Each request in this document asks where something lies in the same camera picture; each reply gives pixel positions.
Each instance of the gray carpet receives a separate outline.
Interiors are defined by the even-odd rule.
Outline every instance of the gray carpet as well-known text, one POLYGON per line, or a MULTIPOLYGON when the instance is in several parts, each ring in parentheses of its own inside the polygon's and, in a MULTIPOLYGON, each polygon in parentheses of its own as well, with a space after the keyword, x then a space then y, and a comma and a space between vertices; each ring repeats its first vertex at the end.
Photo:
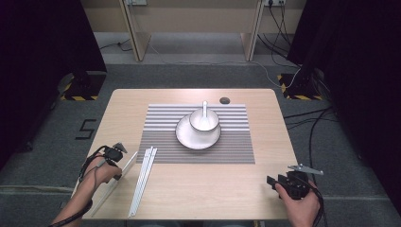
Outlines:
MULTIPOLYGON (((107 65, 108 74, 96 101, 58 101, 33 141, 34 149, 14 154, 0 172, 0 226, 45 226, 68 201, 92 137, 79 131, 83 120, 97 129, 109 98, 119 88, 273 88, 284 116, 326 108, 328 101, 285 99, 267 79, 260 66, 228 65, 107 65), (35 185, 40 189, 20 188, 35 185)), ((294 72, 269 67, 275 82, 280 73, 294 72)), ((61 82, 68 82, 66 77, 61 82)), ((319 113, 289 118, 298 122, 319 113)), ((334 113, 325 118, 337 120, 334 113)), ((308 140, 313 123, 288 130, 299 163, 309 165, 308 140)), ((340 123, 322 120, 312 140, 313 165, 324 171, 317 183, 326 203, 328 226, 400 226, 396 213, 373 171, 361 162, 340 123)), ((84 221, 83 226, 132 226, 132 221, 84 221)), ((286 220, 267 221, 266 226, 289 226, 286 220)))

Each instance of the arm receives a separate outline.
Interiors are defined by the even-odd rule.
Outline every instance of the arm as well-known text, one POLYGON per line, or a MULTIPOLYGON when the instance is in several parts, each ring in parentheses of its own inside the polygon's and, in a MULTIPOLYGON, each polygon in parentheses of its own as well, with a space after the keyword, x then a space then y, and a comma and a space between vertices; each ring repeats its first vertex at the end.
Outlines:
POLYGON ((279 183, 275 185, 275 188, 286 206, 291 225, 293 227, 311 227, 320 208, 319 199, 315 193, 310 190, 302 200, 295 201, 279 183))
MULTIPOLYGON (((74 196, 52 221, 52 224, 69 218, 82 210, 102 183, 107 183, 114 175, 121 174, 121 168, 110 166, 107 163, 104 163, 101 167, 96 167, 102 160, 104 160, 103 157, 97 157, 89 164, 85 177, 79 184, 74 196)), ((79 226, 81 220, 82 218, 78 218, 64 226, 79 226)))

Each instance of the chopsticks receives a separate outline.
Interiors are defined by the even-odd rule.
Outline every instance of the chopsticks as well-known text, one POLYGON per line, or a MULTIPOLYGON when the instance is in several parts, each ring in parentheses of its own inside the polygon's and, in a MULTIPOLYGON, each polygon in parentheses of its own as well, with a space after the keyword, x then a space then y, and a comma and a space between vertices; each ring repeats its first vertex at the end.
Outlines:
MULTIPOLYGON (((121 173, 121 177, 124 177, 124 175, 127 173, 130 163, 132 162, 132 160, 134 160, 136 158, 138 154, 138 151, 136 151, 132 157, 130 158, 130 160, 126 163, 126 165, 124 166, 122 173, 121 173)), ((97 203, 97 205, 95 206, 95 208, 92 210, 91 213, 91 217, 96 213, 96 211, 98 210, 98 208, 103 204, 103 202, 110 196, 110 194, 112 194, 113 190, 117 187, 117 183, 118 181, 114 178, 111 179, 111 184, 109 186, 109 189, 103 194, 103 197, 100 199, 100 201, 97 203)))
POLYGON ((139 174, 138 182, 135 187, 135 192, 132 198, 132 204, 128 218, 135 216, 139 207, 142 195, 144 194, 145 186, 147 184, 148 176, 153 165, 154 157, 156 156, 157 148, 150 147, 145 151, 145 157, 142 162, 141 172, 139 174))

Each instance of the silver chopstick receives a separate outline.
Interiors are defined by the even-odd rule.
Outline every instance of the silver chopstick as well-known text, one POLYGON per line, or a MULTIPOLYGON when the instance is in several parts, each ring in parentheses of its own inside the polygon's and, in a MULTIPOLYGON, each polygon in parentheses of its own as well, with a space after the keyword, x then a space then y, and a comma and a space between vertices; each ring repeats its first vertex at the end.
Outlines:
POLYGON ((144 161, 142 162, 140 176, 138 178, 138 183, 135 187, 135 192, 133 194, 131 209, 129 212, 129 217, 135 216, 136 211, 139 207, 140 200, 145 190, 145 186, 148 180, 148 175, 150 173, 151 167, 153 165, 153 160, 156 155, 157 148, 148 148, 145 152, 144 161))

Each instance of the black curtain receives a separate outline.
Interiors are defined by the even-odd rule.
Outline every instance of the black curtain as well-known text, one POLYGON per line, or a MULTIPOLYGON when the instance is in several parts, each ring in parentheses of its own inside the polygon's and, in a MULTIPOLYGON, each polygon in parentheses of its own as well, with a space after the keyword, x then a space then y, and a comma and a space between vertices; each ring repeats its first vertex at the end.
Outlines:
POLYGON ((303 67, 323 70, 344 131, 399 214, 400 11, 396 0, 347 1, 346 5, 341 0, 308 0, 288 54, 289 60, 303 67), (326 26, 327 19, 336 23, 326 26), (324 42, 319 39, 322 31, 330 34, 324 42))
POLYGON ((106 72, 79 0, 0 1, 2 167, 34 135, 69 73, 106 72))

